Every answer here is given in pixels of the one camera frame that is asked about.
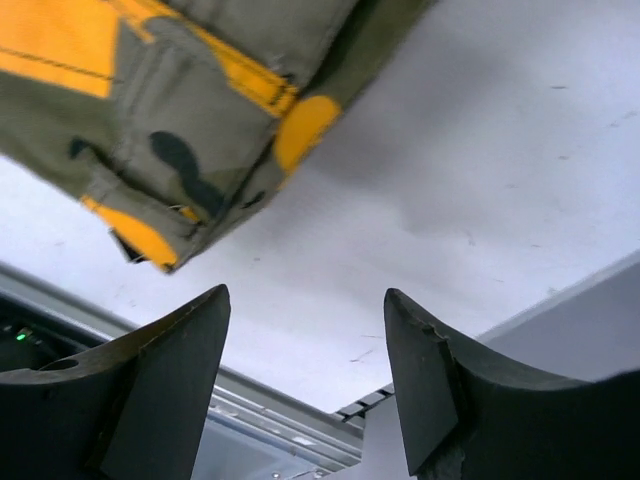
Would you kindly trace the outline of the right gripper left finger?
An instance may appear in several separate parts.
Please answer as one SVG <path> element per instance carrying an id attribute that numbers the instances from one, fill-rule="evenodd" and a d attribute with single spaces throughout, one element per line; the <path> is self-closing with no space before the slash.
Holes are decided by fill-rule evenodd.
<path id="1" fill-rule="evenodd" d="M 216 286 L 166 316 L 66 355 L 1 311 L 5 479 L 191 477 L 231 314 Z"/>

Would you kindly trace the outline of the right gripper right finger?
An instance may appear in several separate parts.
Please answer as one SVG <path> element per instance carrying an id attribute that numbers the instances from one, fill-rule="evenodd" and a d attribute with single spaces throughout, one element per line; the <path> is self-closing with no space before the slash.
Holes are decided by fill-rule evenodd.
<path id="1" fill-rule="evenodd" d="M 384 323 L 411 476 L 638 477 L 637 372 L 585 382 L 526 365 L 395 288 L 385 294 Z"/>

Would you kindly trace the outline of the olive yellow camouflage trousers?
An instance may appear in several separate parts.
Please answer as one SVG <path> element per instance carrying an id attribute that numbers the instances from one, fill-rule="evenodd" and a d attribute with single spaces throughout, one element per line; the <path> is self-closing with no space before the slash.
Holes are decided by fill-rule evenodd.
<path id="1" fill-rule="evenodd" d="M 173 272 L 260 211 L 425 1 L 5 1 L 1 151 Z"/>

